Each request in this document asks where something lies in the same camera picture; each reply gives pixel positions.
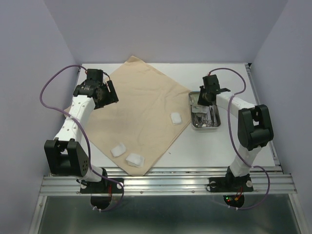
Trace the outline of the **green suture packet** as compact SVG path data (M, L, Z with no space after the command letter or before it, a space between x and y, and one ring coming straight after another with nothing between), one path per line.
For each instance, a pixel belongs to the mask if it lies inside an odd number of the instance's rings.
M192 105L191 110L192 113L207 114L207 112L209 111L209 107L202 105Z

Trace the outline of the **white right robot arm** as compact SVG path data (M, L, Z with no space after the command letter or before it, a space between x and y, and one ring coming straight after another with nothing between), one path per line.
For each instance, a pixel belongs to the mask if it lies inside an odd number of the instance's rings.
M269 108L244 101L229 89L221 88L216 75L203 77L198 104L227 110L228 121L231 116L237 118L239 148L235 148L236 156L229 166L232 174L224 178L226 188L236 190L242 184L241 177L249 174L258 153L273 139Z

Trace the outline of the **stainless steel tray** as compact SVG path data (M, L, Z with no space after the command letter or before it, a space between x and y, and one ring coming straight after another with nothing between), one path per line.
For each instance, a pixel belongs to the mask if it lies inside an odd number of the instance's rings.
M209 111L207 112L207 117L206 117L206 122L207 122L207 125L206 127L201 127L201 128L197 128L194 126L194 122L193 122L193 113L192 113L192 110L191 110L191 102L190 102L190 95L199 95L199 91L191 91L188 96L189 96L189 106L190 106L190 113L191 113L191 127L195 130L195 131L201 131L201 132L209 132L209 131L214 131L216 130L220 125L221 125L221 120L220 120L220 116L219 116L219 112L218 112L218 108L216 105L214 105L217 109L217 121L218 121L218 127L212 127L208 120L210 119L209 117Z

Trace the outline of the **beige cloth drape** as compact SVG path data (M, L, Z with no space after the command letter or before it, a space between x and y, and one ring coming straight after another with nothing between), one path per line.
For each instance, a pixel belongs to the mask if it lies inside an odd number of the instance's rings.
M131 176L143 176L190 124L189 90L137 57L129 57L111 73L119 101L94 110L84 130L89 141ZM182 123L173 125L178 112ZM123 143L126 152L113 157L111 149ZM126 157L145 158L141 168Z

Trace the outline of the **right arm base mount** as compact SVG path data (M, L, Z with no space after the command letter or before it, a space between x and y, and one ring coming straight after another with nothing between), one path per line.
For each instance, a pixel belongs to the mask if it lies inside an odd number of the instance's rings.
M234 176L230 168L224 176L208 178L205 189L211 193L222 193L226 205L237 209L244 205L244 193L254 191L250 174Z

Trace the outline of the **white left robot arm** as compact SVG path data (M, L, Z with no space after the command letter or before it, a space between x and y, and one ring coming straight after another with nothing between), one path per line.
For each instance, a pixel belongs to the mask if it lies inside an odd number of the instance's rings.
M91 182L97 192L108 188L107 174L103 168L91 164L91 147L85 151L81 140L87 140L84 126L90 114L106 105L117 103L118 97L111 80L105 81L107 73L100 69L86 69L86 80L77 85L69 111L54 108L66 119L53 140L47 140L44 151L51 174L73 176L80 181Z

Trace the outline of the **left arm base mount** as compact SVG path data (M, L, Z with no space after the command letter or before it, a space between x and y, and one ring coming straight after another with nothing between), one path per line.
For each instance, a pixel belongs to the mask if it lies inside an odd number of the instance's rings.
M118 207L124 196L124 179L101 179L100 182L79 181L80 194L90 195L90 204L94 211L107 212Z

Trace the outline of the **white gauze pad stack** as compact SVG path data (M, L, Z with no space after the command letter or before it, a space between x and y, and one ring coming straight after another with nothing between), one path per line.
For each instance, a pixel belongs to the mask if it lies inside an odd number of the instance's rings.
M131 153L126 157L126 162L133 167L141 168L144 165L145 158L141 155Z

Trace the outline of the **clear packet black part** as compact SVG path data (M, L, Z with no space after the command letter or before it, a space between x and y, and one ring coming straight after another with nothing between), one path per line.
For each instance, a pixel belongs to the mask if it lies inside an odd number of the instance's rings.
M199 95L190 95L190 102L192 106L198 105Z

